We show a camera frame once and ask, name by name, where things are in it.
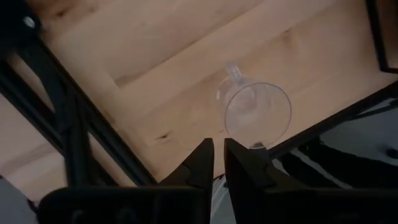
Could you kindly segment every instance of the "wooden board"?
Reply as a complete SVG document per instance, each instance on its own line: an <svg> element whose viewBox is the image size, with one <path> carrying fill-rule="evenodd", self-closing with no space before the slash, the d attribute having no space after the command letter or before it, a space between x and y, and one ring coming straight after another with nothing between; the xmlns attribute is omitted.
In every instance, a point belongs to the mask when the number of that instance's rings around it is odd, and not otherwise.
<svg viewBox="0 0 398 224"><path fill-rule="evenodd" d="M31 3L49 47L157 180L206 137L216 144L215 175L224 172L215 93L227 61L287 92L292 122L275 144L397 80L377 68L363 0Z"/></svg>

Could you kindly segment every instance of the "transparent measuring cup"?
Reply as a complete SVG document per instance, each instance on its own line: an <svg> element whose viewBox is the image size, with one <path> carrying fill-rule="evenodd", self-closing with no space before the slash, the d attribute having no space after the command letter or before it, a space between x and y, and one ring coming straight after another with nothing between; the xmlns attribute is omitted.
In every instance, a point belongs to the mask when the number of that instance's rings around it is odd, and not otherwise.
<svg viewBox="0 0 398 224"><path fill-rule="evenodd" d="M228 78L217 91L226 132L251 149L269 147L287 130L292 108L279 87L245 77L235 63L226 64Z"/></svg>

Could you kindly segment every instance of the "clear plastic cup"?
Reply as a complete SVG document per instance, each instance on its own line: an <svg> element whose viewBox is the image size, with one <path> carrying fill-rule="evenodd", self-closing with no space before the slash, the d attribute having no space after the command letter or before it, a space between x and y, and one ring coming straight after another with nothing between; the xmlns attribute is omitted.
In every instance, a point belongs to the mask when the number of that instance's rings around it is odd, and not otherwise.
<svg viewBox="0 0 398 224"><path fill-rule="evenodd" d="M226 69L229 77L216 96L226 132L246 148L268 148L289 127L288 96L275 85L244 77L233 62Z"/></svg>

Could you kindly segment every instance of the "metal screw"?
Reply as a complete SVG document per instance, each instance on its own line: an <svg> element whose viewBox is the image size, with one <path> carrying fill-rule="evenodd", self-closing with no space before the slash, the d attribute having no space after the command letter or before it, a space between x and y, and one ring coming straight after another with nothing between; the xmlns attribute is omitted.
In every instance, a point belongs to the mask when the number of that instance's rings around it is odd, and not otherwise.
<svg viewBox="0 0 398 224"><path fill-rule="evenodd" d="M25 25L27 25L28 27L30 27L32 29L35 27L35 21L32 18L30 18L29 16L24 18L24 23L25 23Z"/></svg>

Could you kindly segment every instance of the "wood grain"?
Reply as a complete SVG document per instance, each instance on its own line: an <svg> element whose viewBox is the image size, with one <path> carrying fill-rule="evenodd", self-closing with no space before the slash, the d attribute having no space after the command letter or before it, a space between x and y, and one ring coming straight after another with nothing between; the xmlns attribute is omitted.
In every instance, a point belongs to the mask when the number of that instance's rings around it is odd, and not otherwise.
<svg viewBox="0 0 398 224"><path fill-rule="evenodd" d="M215 93L227 61L287 92L292 122L275 144L397 80L378 70L363 0L40 1L44 23L53 22L49 47L157 180L207 137L215 140L215 175L224 172L227 134ZM54 19L57 7L72 4ZM32 72L12 63L49 103ZM93 145L111 175L133 185ZM38 161L37 146L18 153ZM12 164L5 167L21 166Z"/></svg>

